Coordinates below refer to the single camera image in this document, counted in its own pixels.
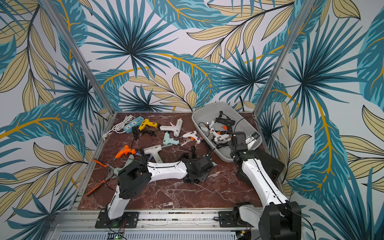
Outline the black glue gun orange trigger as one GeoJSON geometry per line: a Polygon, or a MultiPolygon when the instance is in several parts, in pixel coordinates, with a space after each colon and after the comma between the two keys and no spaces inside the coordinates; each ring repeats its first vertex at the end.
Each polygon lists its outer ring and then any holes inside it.
{"type": "Polygon", "coordinates": [[[227,132],[231,133],[233,131],[233,126],[236,124],[236,122],[229,118],[215,118],[215,122],[219,124],[223,124],[223,129],[227,130],[227,132]]]}

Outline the small white glue gun front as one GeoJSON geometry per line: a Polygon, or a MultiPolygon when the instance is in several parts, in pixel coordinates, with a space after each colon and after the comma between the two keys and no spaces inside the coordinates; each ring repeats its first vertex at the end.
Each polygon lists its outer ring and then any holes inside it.
{"type": "Polygon", "coordinates": [[[214,124],[215,124],[215,121],[212,120],[210,123],[207,122],[206,124],[203,124],[203,126],[200,127],[200,129],[201,129],[203,132],[208,133],[208,132],[211,130],[211,128],[213,128],[214,124]]]}

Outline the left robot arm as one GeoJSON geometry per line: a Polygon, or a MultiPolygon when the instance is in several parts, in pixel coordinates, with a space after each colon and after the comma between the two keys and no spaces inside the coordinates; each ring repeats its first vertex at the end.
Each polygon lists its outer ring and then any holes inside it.
{"type": "Polygon", "coordinates": [[[121,218],[130,200],[140,195],[149,183],[173,179],[192,185],[203,183],[216,165],[210,154],[174,163],[146,162],[144,157],[133,160],[118,173],[115,194],[106,208],[107,217],[121,218]]]}

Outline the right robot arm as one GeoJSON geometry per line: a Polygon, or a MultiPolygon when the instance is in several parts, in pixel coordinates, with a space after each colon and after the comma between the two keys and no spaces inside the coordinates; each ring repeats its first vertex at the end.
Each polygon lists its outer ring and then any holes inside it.
{"type": "Polygon", "coordinates": [[[256,190],[263,208],[252,204],[237,207],[237,217],[259,231],[262,240],[300,240],[302,210],[280,192],[255,150],[249,150],[246,134],[231,134],[231,157],[256,190]]]}

